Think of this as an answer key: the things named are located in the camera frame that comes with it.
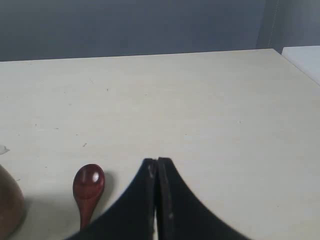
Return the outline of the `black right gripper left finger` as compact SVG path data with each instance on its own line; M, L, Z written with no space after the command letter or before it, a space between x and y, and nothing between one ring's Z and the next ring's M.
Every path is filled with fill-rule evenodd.
M152 240L157 162L146 158L130 185L100 217L70 240Z

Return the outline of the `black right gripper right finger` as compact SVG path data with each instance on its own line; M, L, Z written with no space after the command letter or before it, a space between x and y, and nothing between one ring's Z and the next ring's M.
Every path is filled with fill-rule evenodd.
M189 189L170 158L158 164L157 229L160 240L247 240L214 215Z

